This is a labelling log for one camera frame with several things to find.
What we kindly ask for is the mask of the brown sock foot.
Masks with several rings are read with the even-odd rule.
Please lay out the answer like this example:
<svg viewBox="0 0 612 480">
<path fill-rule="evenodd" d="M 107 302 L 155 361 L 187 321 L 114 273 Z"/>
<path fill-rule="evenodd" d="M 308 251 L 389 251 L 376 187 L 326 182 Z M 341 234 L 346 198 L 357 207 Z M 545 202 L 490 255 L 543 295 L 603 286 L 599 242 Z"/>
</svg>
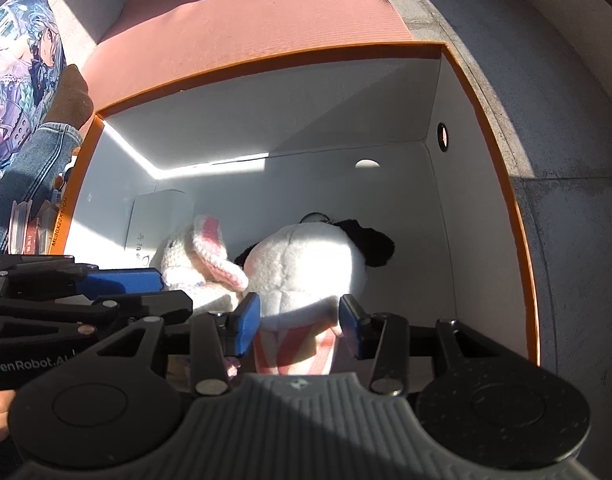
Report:
<svg viewBox="0 0 612 480">
<path fill-rule="evenodd" d="M 85 78 L 75 64 L 67 65 L 48 113 L 44 116 L 44 123 L 55 122 L 80 129 L 92 114 L 93 102 Z"/>
</svg>

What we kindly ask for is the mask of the blue jeans leg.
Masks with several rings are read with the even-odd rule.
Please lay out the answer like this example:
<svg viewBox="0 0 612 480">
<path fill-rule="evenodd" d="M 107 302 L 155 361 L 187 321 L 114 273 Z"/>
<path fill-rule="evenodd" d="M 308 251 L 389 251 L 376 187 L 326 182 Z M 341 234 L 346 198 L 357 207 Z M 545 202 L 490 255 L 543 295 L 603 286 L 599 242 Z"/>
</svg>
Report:
<svg viewBox="0 0 612 480">
<path fill-rule="evenodd" d="M 31 200 L 32 214 L 52 195 L 54 179 L 82 145 L 79 130 L 62 122 L 45 122 L 22 146 L 0 179 L 0 252 L 8 246 L 13 202 Z"/>
</svg>

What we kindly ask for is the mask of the anime print pillow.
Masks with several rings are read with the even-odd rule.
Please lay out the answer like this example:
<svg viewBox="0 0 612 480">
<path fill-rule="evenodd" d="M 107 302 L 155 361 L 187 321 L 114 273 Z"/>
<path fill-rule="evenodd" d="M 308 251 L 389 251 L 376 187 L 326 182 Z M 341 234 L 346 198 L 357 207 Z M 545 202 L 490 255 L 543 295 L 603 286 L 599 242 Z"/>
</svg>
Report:
<svg viewBox="0 0 612 480">
<path fill-rule="evenodd" d="M 65 67 L 48 0 L 0 6 L 0 177 L 50 108 Z"/>
</svg>

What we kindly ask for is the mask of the pink notebook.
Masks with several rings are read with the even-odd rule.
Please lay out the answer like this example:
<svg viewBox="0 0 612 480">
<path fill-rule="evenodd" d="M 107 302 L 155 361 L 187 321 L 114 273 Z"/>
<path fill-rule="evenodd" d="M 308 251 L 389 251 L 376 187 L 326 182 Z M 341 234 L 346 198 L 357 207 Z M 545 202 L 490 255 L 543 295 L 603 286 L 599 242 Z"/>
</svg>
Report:
<svg viewBox="0 0 612 480">
<path fill-rule="evenodd" d="M 8 253 L 11 255 L 21 255 L 24 252 L 32 205 L 32 200 L 19 203 L 15 200 L 12 203 L 8 234 Z"/>
</svg>

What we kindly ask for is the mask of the dark red small box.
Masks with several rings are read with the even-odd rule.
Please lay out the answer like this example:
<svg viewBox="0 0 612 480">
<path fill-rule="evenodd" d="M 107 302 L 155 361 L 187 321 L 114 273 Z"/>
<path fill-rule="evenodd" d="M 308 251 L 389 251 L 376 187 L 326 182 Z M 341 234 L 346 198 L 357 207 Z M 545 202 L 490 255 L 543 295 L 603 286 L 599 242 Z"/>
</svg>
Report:
<svg viewBox="0 0 612 480">
<path fill-rule="evenodd" d="M 29 256 L 43 255 L 45 239 L 46 230 L 42 229 L 40 219 L 36 218 L 29 222 L 26 228 L 23 254 Z"/>
</svg>

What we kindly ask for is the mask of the white plush dog toy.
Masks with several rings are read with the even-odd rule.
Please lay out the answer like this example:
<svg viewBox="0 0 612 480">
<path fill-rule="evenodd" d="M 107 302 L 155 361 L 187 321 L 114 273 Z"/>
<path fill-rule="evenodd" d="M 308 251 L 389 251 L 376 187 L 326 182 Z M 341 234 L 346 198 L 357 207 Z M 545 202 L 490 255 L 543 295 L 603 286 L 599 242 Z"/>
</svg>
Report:
<svg viewBox="0 0 612 480">
<path fill-rule="evenodd" d="M 235 258 L 260 300 L 255 370 L 264 375 L 326 375 L 335 357 L 339 300 L 358 297 L 368 268 L 393 258 L 395 242 L 355 219 L 307 214 Z"/>
</svg>

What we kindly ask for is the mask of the orange storage box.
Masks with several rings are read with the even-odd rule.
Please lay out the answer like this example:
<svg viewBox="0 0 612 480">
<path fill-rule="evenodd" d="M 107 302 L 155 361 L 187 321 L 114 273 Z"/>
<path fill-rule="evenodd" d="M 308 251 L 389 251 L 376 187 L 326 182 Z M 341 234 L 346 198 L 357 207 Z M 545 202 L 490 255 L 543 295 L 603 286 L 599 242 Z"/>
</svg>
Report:
<svg viewBox="0 0 612 480">
<path fill-rule="evenodd" d="M 309 212 L 388 234 L 362 304 L 453 315 L 541 359 L 534 273 L 511 179 L 444 44 L 294 51 L 205 70 L 97 108 L 52 252 L 127 266 L 135 198 L 182 191 L 242 252 Z"/>
</svg>

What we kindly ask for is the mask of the pink floor mat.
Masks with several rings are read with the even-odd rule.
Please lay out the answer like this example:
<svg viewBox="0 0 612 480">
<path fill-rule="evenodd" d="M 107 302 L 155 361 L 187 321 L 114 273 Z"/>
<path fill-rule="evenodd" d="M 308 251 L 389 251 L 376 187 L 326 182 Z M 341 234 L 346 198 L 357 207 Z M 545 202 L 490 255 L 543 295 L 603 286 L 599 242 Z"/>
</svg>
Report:
<svg viewBox="0 0 612 480">
<path fill-rule="evenodd" d="M 253 58 L 411 38 L 389 0 L 128 0 L 82 75 L 105 108 Z"/>
</svg>

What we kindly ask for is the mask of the crochet bunny toy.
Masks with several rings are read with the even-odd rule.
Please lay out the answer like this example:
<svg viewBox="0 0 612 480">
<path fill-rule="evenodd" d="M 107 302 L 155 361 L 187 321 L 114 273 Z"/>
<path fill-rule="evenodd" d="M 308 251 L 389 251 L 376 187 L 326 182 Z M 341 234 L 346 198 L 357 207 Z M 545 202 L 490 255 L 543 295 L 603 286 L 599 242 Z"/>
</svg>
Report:
<svg viewBox="0 0 612 480">
<path fill-rule="evenodd" d="M 195 313 L 229 313 L 244 297 L 248 277 L 230 260 L 219 221 L 199 214 L 169 236 L 155 252 L 152 268 L 166 290 L 182 290 Z"/>
</svg>

